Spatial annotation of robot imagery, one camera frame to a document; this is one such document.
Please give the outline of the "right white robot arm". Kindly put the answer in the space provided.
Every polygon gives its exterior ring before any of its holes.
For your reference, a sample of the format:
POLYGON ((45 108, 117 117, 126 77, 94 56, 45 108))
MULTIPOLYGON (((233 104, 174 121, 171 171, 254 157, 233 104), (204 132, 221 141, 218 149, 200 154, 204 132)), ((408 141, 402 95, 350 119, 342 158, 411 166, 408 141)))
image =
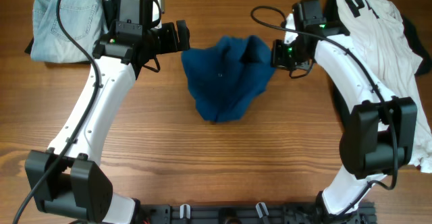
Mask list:
POLYGON ((319 0, 301 0, 279 27, 286 34, 273 43, 271 65, 306 76, 321 66, 342 98, 344 133, 339 143, 342 167, 318 198, 325 214, 341 219, 358 210, 373 186, 395 188, 398 170, 409 164, 417 107, 384 86, 355 51, 341 22, 329 22, 319 0))

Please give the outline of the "blue polo shirt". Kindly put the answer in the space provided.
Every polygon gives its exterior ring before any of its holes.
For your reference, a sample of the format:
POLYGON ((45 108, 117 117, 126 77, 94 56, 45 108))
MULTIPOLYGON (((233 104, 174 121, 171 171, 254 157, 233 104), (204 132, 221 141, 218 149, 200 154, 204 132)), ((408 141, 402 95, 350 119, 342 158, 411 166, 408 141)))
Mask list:
POLYGON ((213 123, 241 119, 275 72, 270 48, 255 35, 224 36, 213 47, 184 51, 181 59, 196 110, 213 123))

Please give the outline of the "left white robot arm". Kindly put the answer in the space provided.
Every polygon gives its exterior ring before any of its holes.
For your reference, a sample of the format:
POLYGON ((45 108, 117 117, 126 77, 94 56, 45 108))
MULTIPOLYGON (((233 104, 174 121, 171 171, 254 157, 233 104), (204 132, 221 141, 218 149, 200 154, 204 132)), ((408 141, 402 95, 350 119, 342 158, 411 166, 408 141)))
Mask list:
POLYGON ((117 0, 110 31, 94 44, 84 89, 63 129, 25 162, 29 197, 40 212, 88 223, 143 223, 140 202, 113 191, 100 168, 117 111, 142 68, 188 50, 185 21, 162 23, 163 0, 117 0))

